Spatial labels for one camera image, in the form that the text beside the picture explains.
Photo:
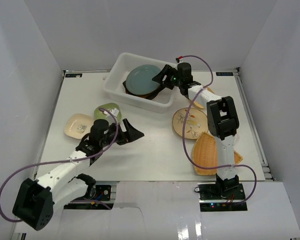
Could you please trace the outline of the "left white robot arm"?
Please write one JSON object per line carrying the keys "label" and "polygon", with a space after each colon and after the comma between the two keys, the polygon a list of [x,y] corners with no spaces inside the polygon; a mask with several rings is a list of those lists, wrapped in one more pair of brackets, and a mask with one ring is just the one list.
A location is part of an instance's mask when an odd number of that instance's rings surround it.
{"label": "left white robot arm", "polygon": [[83,173],[112,143],[125,145],[144,133],[123,119],[125,130],[118,123],[105,119],[94,121],[90,132],[84,135],[65,163],[61,163],[35,180],[27,178],[19,188],[12,212],[32,229],[42,230],[52,219],[54,211],[71,201],[92,199],[96,181]]}

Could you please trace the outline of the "cream panda dish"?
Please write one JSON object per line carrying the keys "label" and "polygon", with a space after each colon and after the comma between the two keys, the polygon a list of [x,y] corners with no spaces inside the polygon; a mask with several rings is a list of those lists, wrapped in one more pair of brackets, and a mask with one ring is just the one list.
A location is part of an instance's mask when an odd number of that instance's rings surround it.
{"label": "cream panda dish", "polygon": [[72,115],[64,127],[64,133],[71,138],[81,140],[84,135],[90,133],[94,119],[82,113]]}

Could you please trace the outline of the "woven bamboo basket plate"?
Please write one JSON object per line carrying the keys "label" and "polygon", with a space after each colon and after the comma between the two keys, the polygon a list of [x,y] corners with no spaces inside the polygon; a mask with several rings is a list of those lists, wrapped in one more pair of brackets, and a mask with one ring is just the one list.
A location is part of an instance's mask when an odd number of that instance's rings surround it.
{"label": "woven bamboo basket plate", "polygon": [[[234,151],[235,164],[239,164],[243,157]],[[200,134],[192,149],[192,161],[202,167],[218,166],[218,153],[214,137],[206,132]],[[194,170],[199,176],[213,176],[217,169],[201,169],[194,166]]]}

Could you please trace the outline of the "blue-grey round plate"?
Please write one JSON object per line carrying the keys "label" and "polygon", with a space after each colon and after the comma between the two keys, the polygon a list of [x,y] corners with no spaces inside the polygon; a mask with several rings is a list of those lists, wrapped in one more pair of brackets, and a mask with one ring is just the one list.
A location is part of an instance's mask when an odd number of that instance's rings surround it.
{"label": "blue-grey round plate", "polygon": [[153,77],[161,69],[152,64],[144,64],[134,68],[126,77],[125,87],[133,95],[147,95],[155,91],[160,84],[153,81]]}

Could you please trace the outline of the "right arm base board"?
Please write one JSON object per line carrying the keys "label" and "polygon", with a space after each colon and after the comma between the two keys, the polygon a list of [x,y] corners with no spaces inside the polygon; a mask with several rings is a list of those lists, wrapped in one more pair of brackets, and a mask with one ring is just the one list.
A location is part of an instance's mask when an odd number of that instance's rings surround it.
{"label": "right arm base board", "polygon": [[200,183],[193,191],[198,194],[200,211],[204,212],[245,212],[248,210],[243,185],[227,191],[217,192],[215,183]]}

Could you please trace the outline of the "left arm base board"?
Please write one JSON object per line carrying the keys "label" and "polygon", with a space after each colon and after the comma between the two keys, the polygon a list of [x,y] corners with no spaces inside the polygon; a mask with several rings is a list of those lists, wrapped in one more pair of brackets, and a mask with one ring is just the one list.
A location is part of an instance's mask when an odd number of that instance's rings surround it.
{"label": "left arm base board", "polygon": [[117,186],[113,184],[97,184],[94,196],[90,199],[80,197],[65,205],[64,210],[111,210],[116,199]]}

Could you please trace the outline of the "beige bird painted plate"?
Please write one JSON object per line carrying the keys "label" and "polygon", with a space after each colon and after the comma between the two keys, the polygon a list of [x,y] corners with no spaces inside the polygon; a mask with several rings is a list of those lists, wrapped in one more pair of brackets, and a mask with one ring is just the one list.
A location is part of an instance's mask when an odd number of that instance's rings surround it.
{"label": "beige bird painted plate", "polygon": [[[183,123],[187,110],[187,108],[179,109],[172,118],[173,130],[181,137],[183,136]],[[199,109],[191,108],[186,119],[184,137],[188,140],[196,140],[201,133],[208,133],[208,131],[207,115]]]}

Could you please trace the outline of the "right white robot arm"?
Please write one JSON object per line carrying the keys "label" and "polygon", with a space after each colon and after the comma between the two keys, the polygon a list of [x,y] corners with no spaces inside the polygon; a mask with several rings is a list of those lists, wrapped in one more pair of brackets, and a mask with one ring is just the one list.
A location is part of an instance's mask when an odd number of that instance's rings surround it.
{"label": "right white robot arm", "polygon": [[165,65],[152,81],[171,90],[177,87],[187,99],[206,105],[208,130],[214,137],[217,149],[215,192],[219,198],[228,199],[239,186],[234,151],[239,119],[233,98],[218,96],[194,81],[192,67],[187,62],[179,63],[176,68]]}

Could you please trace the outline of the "black square amber plate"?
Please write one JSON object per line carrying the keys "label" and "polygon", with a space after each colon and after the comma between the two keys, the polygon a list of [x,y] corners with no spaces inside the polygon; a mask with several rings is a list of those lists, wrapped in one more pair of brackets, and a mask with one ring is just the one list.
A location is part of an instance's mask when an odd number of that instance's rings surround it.
{"label": "black square amber plate", "polygon": [[151,79],[125,80],[122,83],[125,93],[131,96],[153,100],[165,88]]}

